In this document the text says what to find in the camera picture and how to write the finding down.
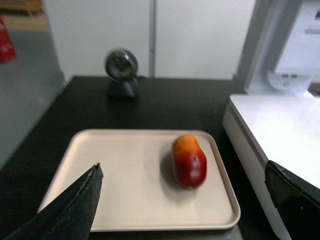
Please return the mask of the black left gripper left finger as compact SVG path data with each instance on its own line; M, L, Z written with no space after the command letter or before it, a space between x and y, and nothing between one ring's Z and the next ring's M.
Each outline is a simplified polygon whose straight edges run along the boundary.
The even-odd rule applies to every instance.
M7 240L87 240L96 215L103 182L99 163L93 165Z

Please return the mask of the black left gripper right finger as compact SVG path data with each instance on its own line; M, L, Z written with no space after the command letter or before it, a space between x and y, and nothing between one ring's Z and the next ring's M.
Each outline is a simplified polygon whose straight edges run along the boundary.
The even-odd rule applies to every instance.
M320 189L269 160L265 185L285 228L293 240L320 238Z

